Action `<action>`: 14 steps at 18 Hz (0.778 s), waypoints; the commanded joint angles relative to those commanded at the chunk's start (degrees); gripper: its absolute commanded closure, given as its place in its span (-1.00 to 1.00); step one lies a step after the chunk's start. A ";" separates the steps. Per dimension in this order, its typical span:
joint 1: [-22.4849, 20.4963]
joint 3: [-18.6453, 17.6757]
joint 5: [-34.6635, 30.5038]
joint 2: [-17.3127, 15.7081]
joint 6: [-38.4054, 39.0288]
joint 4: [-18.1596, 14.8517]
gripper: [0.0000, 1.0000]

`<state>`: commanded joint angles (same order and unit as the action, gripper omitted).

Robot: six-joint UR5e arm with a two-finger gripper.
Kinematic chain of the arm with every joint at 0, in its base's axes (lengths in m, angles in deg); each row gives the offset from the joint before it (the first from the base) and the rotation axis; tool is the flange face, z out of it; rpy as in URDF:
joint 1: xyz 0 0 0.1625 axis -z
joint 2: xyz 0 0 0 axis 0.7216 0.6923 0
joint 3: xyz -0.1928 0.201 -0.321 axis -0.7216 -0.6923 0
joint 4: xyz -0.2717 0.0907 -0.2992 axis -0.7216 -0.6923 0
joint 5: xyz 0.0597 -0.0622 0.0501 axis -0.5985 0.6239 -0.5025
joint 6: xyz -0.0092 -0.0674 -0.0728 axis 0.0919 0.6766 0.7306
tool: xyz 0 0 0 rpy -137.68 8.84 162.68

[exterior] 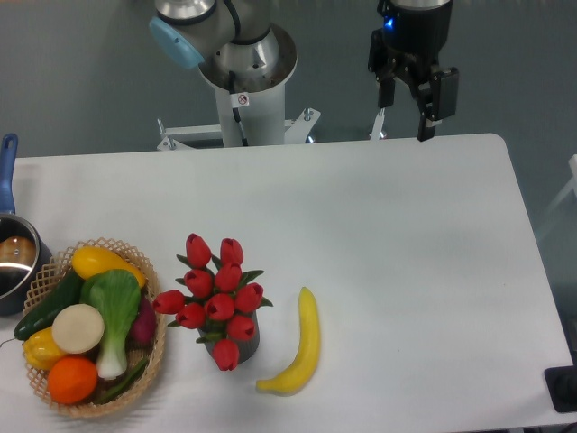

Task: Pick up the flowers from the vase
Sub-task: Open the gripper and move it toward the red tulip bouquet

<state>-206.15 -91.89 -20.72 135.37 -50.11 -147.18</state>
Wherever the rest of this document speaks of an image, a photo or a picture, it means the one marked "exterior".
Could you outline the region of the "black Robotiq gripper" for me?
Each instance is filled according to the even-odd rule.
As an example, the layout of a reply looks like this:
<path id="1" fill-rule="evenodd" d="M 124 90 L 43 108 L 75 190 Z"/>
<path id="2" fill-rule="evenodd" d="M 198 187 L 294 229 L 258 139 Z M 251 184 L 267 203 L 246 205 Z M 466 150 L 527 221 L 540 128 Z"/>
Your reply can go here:
<path id="1" fill-rule="evenodd" d="M 394 78 L 412 79 L 418 85 L 429 80 L 428 88 L 417 94 L 420 142 L 432 139 L 436 126 L 456 113 L 459 70 L 435 71 L 452 10 L 451 1 L 379 1 L 377 5 L 382 26 L 371 35 L 368 70 L 379 81 L 378 107 L 394 104 Z"/>

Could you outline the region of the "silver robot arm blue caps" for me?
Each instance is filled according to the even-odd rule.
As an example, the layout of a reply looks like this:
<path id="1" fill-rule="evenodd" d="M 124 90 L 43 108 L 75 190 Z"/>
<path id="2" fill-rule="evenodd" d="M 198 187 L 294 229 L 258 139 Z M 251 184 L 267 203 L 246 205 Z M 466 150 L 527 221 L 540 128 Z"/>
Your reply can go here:
<path id="1" fill-rule="evenodd" d="M 297 66 L 290 35 L 270 18 L 268 1 L 158 1 L 149 29 L 160 48 L 183 69 L 199 69 L 213 88 L 226 147 L 309 142 L 320 117 L 307 108 L 285 117 L 285 86 Z M 450 1 L 380 1 L 380 27 L 371 33 L 368 70 L 378 85 L 370 138 L 384 133 L 385 110 L 404 83 L 420 114 L 417 139 L 434 137 L 456 112 L 459 71 L 442 68 Z"/>

